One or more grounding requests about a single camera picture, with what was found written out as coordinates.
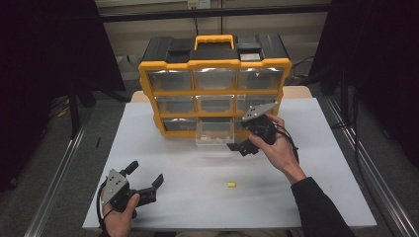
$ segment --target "human hand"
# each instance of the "human hand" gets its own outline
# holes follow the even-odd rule
[[[108,202],[103,207],[106,229],[112,237],[126,237],[129,235],[131,229],[132,213],[135,211],[139,202],[139,194],[133,195],[126,206],[124,212],[117,212],[114,207]]]
[[[282,118],[272,115],[267,116],[276,124],[281,127],[285,127],[285,122]],[[249,140],[265,153],[271,164],[278,170],[282,171],[291,184],[306,178],[293,155],[293,148],[290,142],[281,134],[276,134],[276,141],[273,145],[266,143],[261,137],[253,133],[249,135]]]

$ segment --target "black sleeve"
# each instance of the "black sleeve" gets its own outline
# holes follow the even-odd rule
[[[335,204],[312,178],[293,184],[291,189],[305,237],[355,236]]]

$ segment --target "cable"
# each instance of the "cable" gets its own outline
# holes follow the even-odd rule
[[[362,171],[362,168],[361,168],[360,157],[358,156],[358,152],[359,152],[358,151],[358,149],[359,149],[358,148],[358,145],[359,145],[359,138],[358,137],[359,137],[359,135],[358,135],[358,124],[357,124],[357,118],[358,118],[358,93],[357,93],[356,90],[354,91],[354,95],[353,95],[353,109],[354,109],[354,111],[353,111],[353,113],[354,113],[353,129],[354,129],[354,133],[355,133],[355,138],[354,138],[354,140],[355,140],[354,141],[354,158],[355,158],[355,163],[357,165],[358,173],[360,174],[361,180],[362,180],[362,182],[364,184],[364,187],[366,188],[366,190],[367,190],[368,194],[370,195],[370,197],[371,197],[374,205],[376,206],[376,208],[377,208],[377,210],[379,212],[379,215],[381,216],[382,220],[384,221],[385,226],[387,227],[387,229],[390,232],[391,236],[394,237],[396,235],[391,230],[391,228],[389,226],[389,223],[386,220],[386,218],[384,217],[384,215],[383,215],[383,213],[381,211],[381,208],[378,205],[378,202],[377,202],[376,198],[373,196],[373,192],[371,191],[370,186],[367,184],[367,180],[366,180],[366,178],[364,176],[364,173]]]
[[[291,137],[290,133],[281,125],[276,124],[276,133],[279,133],[280,135],[282,135],[291,145],[291,147],[293,148],[293,156],[296,159],[296,162],[299,163],[299,158],[298,158],[298,147],[295,146],[295,144],[293,143],[293,138]]]
[[[288,83],[286,86],[290,86],[293,83],[293,79],[296,79],[296,78],[301,78],[301,79],[305,79],[305,80],[308,79],[308,76],[305,76],[305,75],[295,75],[295,68],[298,67],[299,65],[301,65],[302,63],[312,62],[312,61],[307,61],[308,59],[311,59],[311,58],[314,58],[314,56],[308,56],[305,59],[303,59],[303,60],[301,60],[298,63],[296,63],[296,64],[293,65],[293,67],[292,67],[293,76],[292,76],[292,78],[290,80],[290,83]]]
[[[342,80],[345,80],[345,68],[342,68]],[[342,95],[342,91],[345,89],[343,88],[343,85],[341,84],[341,95]],[[352,124],[354,124],[354,121],[357,119],[358,116],[358,98],[356,96],[356,91],[354,91],[354,94],[352,96],[352,107],[351,110],[348,112],[348,116],[347,118],[343,118],[342,121],[339,121],[333,125],[330,126],[331,129],[336,129],[336,128],[345,128],[348,127]]]
[[[193,11],[194,11],[194,10],[197,10],[197,7],[192,7],[191,9],[192,9]],[[197,18],[194,18],[194,24],[195,24],[195,32],[196,32],[197,36],[199,36],[199,35],[200,35],[200,33],[198,32],[198,19],[197,19]]]
[[[114,207],[112,207],[112,209],[110,210],[110,211],[108,211],[108,213],[106,213],[105,215],[104,215],[104,221],[105,221],[105,218],[109,215],[109,214],[111,214],[111,212],[112,211],[114,211],[115,210],[115,208]]]
[[[108,215],[109,213],[111,213],[111,211],[113,210],[113,209],[112,209],[110,212],[108,212],[108,213],[105,215],[105,217],[103,217],[103,218],[102,218],[101,208],[100,208],[99,203],[100,203],[100,201],[101,201],[102,189],[105,187],[105,185],[106,185],[106,181],[107,181],[107,180],[105,180],[105,182],[104,182],[104,183],[102,183],[102,185],[100,186],[100,188],[99,188],[99,190],[98,190],[98,193],[97,193],[97,195],[96,195],[96,213],[97,213],[97,215],[98,215],[99,225],[100,225],[100,227],[101,227],[101,229],[102,229],[103,231],[107,231],[107,230],[106,230],[106,224],[105,224],[105,217],[106,217],[106,215]]]

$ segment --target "clear plastic drawer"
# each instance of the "clear plastic drawer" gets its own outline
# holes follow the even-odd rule
[[[251,106],[274,103],[277,95],[237,95],[237,110],[247,112]]]
[[[233,95],[197,96],[199,112],[232,112]]]
[[[189,70],[148,71],[151,87],[155,91],[191,90],[191,72]]]
[[[160,113],[193,113],[194,97],[155,97]]]
[[[167,131],[191,131],[197,129],[196,118],[164,118],[163,124]]]
[[[246,130],[247,128],[244,127],[241,122],[243,121],[243,117],[236,117],[234,118],[234,130]]]
[[[283,68],[244,68],[238,75],[239,89],[279,89]]]
[[[203,68],[194,70],[196,89],[225,90],[234,86],[236,70],[232,68]]]
[[[205,157],[230,157],[227,143],[234,143],[233,118],[199,118],[196,142]]]

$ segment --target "white table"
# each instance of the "white table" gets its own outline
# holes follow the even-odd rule
[[[283,99],[280,117],[297,147],[300,165],[334,201],[351,227],[377,225],[315,99]],[[132,189],[150,187],[162,173],[157,202],[137,209],[133,229],[234,230],[300,227],[290,184],[262,151],[242,157],[205,158],[195,140],[166,138],[155,127],[148,103],[126,110],[99,183],[110,169],[137,160]],[[235,182],[236,188],[228,188]],[[83,228],[97,229],[93,198]]]

